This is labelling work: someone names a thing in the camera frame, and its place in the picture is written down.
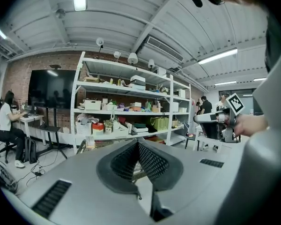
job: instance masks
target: white t-shirt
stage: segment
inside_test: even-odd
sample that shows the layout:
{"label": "white t-shirt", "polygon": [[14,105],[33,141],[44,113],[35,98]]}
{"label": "white t-shirt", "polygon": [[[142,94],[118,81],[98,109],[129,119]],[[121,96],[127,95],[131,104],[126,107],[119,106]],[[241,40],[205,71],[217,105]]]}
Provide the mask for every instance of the white t-shirt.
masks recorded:
{"label": "white t-shirt", "polygon": [[221,101],[218,101],[216,104],[215,104],[215,112],[216,112],[216,108],[217,107],[220,107],[219,109],[221,109],[222,107],[224,107],[224,103],[222,103]]}
{"label": "white t-shirt", "polygon": [[7,103],[4,103],[0,109],[0,130],[1,131],[10,131],[10,119],[9,114],[11,113],[10,106]]}

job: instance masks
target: flat screen tv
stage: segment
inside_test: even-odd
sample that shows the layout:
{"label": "flat screen tv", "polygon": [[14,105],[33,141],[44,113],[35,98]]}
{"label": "flat screen tv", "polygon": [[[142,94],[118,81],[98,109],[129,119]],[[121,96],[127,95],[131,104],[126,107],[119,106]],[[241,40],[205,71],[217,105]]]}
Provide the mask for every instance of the flat screen tv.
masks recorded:
{"label": "flat screen tv", "polygon": [[70,109],[75,71],[33,70],[28,105]]}

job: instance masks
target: brick wall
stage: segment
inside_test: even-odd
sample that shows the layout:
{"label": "brick wall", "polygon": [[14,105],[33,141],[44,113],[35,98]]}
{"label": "brick wall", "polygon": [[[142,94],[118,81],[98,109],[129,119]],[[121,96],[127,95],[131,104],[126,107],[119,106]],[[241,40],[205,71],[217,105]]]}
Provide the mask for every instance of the brick wall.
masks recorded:
{"label": "brick wall", "polygon": [[[21,60],[17,60],[9,63],[2,89],[2,97],[5,96],[6,92],[11,90],[15,94],[15,100],[21,103],[25,103],[28,100],[28,89],[32,70],[42,70],[42,69],[52,69],[50,65],[59,64],[63,70],[76,70],[77,64],[80,58],[81,52],[79,51],[68,51],[68,52],[55,52],[46,53],[36,56],[27,57]],[[93,58],[97,56],[97,53],[86,52],[85,57]],[[113,55],[110,54],[100,54],[100,59],[114,60]],[[127,63],[127,58],[120,58],[119,62]],[[139,66],[145,67],[146,65],[138,63]],[[80,78],[86,76],[86,68],[83,67],[81,71]],[[96,93],[87,93],[86,98],[102,98],[103,95],[98,95]],[[192,88],[192,98],[196,101],[203,95],[196,88]],[[84,96],[83,89],[78,91],[77,103],[82,102]],[[108,95],[109,99],[114,99],[118,103],[130,104],[135,102],[135,97],[129,96],[116,96]],[[142,104],[146,102],[146,99],[137,98],[138,101],[141,100]],[[44,114],[44,109],[40,109],[39,114]],[[134,120],[138,120],[138,116],[133,116]],[[57,123],[59,127],[67,127],[70,129],[70,110],[57,110]],[[49,123],[53,125],[53,110],[49,109]]]}

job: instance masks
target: bottle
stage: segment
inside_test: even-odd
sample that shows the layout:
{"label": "bottle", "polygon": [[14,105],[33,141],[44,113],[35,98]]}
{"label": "bottle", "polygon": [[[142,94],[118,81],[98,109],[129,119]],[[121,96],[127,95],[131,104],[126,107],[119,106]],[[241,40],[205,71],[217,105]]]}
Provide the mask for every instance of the bottle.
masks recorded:
{"label": "bottle", "polygon": [[121,77],[118,79],[118,86],[121,86],[122,80]]}

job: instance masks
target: tv stand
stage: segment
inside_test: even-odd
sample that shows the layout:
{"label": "tv stand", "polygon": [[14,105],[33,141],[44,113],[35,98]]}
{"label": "tv stand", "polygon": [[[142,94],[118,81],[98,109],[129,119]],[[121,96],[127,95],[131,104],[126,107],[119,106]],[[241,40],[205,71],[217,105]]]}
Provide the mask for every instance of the tv stand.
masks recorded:
{"label": "tv stand", "polygon": [[[68,145],[61,146],[59,144],[58,131],[60,130],[60,127],[58,127],[56,124],[56,108],[53,109],[53,117],[54,117],[54,126],[49,126],[49,109],[47,107],[46,108],[46,123],[41,125],[38,129],[46,131],[48,133],[49,146],[47,149],[37,152],[37,157],[39,157],[40,155],[42,155],[45,152],[48,152],[51,150],[58,150],[59,152],[61,152],[61,154],[64,156],[64,158],[67,159],[67,156],[64,154],[62,149],[70,148],[70,145],[68,144]],[[53,145],[53,143],[51,141],[50,133],[55,133],[57,145]]]}

